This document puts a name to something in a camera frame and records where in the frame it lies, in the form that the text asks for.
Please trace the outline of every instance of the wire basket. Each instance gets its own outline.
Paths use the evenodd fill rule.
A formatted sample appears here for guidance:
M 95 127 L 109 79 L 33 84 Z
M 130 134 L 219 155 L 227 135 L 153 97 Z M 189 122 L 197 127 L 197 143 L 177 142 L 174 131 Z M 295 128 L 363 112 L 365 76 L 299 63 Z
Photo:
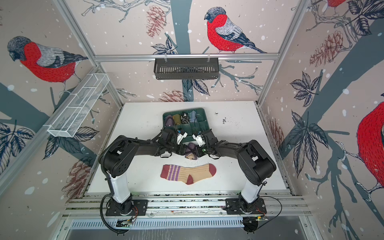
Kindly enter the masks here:
M 107 74 L 89 74 L 84 86 L 74 95 L 68 106 L 60 113 L 48 132 L 54 137 L 73 137 L 85 117 L 109 83 Z
M 217 79 L 218 58 L 156 58 L 156 79 Z

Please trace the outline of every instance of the bird head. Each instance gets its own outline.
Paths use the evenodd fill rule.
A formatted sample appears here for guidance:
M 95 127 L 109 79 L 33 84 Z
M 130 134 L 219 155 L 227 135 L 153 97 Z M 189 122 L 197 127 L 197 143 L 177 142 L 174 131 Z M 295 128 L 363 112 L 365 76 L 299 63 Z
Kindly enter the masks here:
M 29 38 L 23 36 L 14 37 L 8 42 L 9 56 L 11 56 L 13 61 L 17 59 L 20 59 L 20 61 L 26 60 L 24 47 L 30 42 L 31 40 Z
M 204 20 L 209 21 L 209 23 L 212 23 L 214 19 L 221 15 L 224 14 L 226 15 L 227 13 L 225 12 L 224 8 L 222 7 L 213 7 L 210 10 L 207 11 L 207 14 L 204 17 Z

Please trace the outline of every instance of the purple stripe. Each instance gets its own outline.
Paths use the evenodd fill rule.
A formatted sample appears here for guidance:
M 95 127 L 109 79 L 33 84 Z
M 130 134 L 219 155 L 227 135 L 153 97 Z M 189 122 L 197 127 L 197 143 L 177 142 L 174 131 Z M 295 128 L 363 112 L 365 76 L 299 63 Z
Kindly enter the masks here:
M 170 171 L 169 171 L 169 176 L 168 176 L 168 180 L 170 180 L 170 177 L 171 177 L 171 174 L 172 174 L 172 170 L 173 170 L 173 166 L 174 166 L 174 165 L 171 164 Z
M 175 174 L 176 174 L 176 169 L 177 168 L 178 168 L 178 166 L 175 166 L 175 168 L 173 169 L 172 181 L 175 181 Z
M 176 174 L 176 179 L 175 179 L 175 181 L 177 181 L 177 179 L 178 179 L 178 177 L 179 177 L 180 168 L 181 168 L 181 166 L 179 166 L 179 168 L 177 169 L 177 174 Z

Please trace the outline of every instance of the black mounting plate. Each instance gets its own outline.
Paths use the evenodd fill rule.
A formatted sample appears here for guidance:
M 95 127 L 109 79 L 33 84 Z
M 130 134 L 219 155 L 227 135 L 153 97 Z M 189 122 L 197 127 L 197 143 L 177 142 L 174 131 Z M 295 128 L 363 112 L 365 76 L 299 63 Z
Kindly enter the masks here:
M 238 198 L 225 199 L 225 205 L 226 207 L 223 209 L 227 211 L 228 215 L 244 214 L 244 212 L 241 210 L 241 207 L 239 205 Z M 265 208 L 264 200 L 262 198 L 258 198 L 256 200 L 254 208 L 255 210 L 247 214 L 266 214 L 266 208 Z
M 113 198 L 111 198 L 107 203 L 107 206 L 109 206 L 109 208 L 107 208 L 105 215 L 122 217 L 118 208 L 114 204 L 111 204 L 112 200 Z M 139 199 L 139 200 L 132 200 L 132 201 L 133 201 L 132 205 L 134 207 L 137 207 L 137 210 L 139 211 L 138 216 L 145 216 L 145 213 L 147 211 L 148 200 Z M 130 211 L 130 213 L 128 213 L 127 216 L 135 216 L 135 215 L 136 215 L 136 212 L 132 210 Z

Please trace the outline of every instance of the black cable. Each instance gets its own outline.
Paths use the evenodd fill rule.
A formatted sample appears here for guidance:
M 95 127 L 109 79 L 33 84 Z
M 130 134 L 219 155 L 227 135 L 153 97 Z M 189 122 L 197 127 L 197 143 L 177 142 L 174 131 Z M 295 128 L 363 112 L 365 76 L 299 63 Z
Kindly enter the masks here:
M 283 205 L 281 204 L 281 202 L 280 202 L 277 198 L 274 198 L 274 197 L 271 197 L 271 196 L 262 196 L 261 198 L 263 198 L 263 197 L 270 197 L 270 198 L 273 198 L 273 199 L 277 200 L 277 201 L 280 203 L 280 206 L 281 206 L 280 212 L 279 212 L 276 216 L 274 216 L 271 220 L 269 220 L 268 222 L 265 223 L 265 224 L 267 224 L 267 223 L 271 222 L 273 219 L 277 218 L 278 215 L 280 215 L 281 211 L 283 210 Z
M 104 200 L 105 200 L 106 197 L 112 197 L 112 195 L 111 195 L 111 194 L 106 194 L 106 195 L 104 195 L 103 198 L 101 199 L 101 203 L 100 203 L 100 217 L 101 217 L 101 220 L 103 221 L 103 223 L 105 224 L 105 226 L 106 226 L 109 230 L 111 230 L 111 231 L 117 233 L 118 235 L 119 235 L 119 234 L 125 234 L 126 232 L 129 231 L 129 229 L 128 229 L 128 230 L 114 229 L 114 228 L 111 227 L 111 226 L 107 223 L 107 221 L 105 220 L 104 215 L 103 215 L 103 203 L 104 203 Z

